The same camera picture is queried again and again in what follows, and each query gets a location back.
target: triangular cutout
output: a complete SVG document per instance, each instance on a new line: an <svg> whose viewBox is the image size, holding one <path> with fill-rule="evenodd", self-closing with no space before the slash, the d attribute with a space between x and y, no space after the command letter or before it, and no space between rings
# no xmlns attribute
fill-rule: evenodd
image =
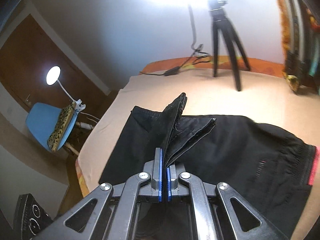
<svg viewBox="0 0 320 240"><path fill-rule="evenodd" d="M91 199L78 212L74 213L72 217L68 218L65 225L78 233L82 233L97 202L98 200L96 198Z"/></svg>
<svg viewBox="0 0 320 240"><path fill-rule="evenodd" d="M260 221L236 198L231 198L230 202L239 220L242 231L248 232L260 226Z"/></svg>

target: leopard print cushion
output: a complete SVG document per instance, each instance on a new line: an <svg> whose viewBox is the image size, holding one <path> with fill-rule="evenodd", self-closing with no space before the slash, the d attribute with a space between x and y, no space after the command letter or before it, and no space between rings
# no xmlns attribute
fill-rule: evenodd
<svg viewBox="0 0 320 240"><path fill-rule="evenodd" d="M58 146L61 142L64 132L66 131L71 121L71 118L75 111L75 107L76 107L76 103L72 102L67 107L61 109L56 126L54 127L54 130L52 134L49 136L49 139L47 141L49 148L53 152L57 151L58 149Z"/></svg>

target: pink trim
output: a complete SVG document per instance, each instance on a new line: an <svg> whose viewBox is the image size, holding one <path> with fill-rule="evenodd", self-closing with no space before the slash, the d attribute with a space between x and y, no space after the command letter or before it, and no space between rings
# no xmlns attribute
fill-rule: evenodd
<svg viewBox="0 0 320 240"><path fill-rule="evenodd" d="M315 158L313 159L313 164L310 172L308 185L313 185L313 181L315 180L316 171L319 163L319 156L320 156L320 150L318 149L318 147L316 147L316 154L315 154Z"/></svg>

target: beige fitted sheet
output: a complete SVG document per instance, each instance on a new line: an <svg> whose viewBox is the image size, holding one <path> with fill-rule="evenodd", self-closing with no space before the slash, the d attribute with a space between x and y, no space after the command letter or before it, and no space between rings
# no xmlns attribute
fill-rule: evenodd
<svg viewBox="0 0 320 240"><path fill-rule="evenodd" d="M211 69L192 69L168 77L131 77L88 137L78 157L89 191L98 186L103 168L133 107L161 112L182 92L188 97L184 115L244 115L255 122L282 127L306 143L320 146L320 98L311 89L302 89L302 95L297 96L282 78L241 71L243 90L237 92L230 70L219 70L217 78L211 75ZM317 186L313 187L292 239L303 239L320 214L319 169L314 185Z"/></svg>

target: blue chair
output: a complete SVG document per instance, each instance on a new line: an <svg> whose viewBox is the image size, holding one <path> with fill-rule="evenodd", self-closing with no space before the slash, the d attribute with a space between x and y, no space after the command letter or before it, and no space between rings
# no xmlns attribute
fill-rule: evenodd
<svg viewBox="0 0 320 240"><path fill-rule="evenodd" d="M32 135L49 152L52 152L52 150L49 148L47 141L58 121L60 111L61 109L55 106L36 103L31 108L26 119L27 127ZM66 142L71 130L73 129L73 126L76 123L77 116L78 114L74 112L57 150L59 150Z"/></svg>

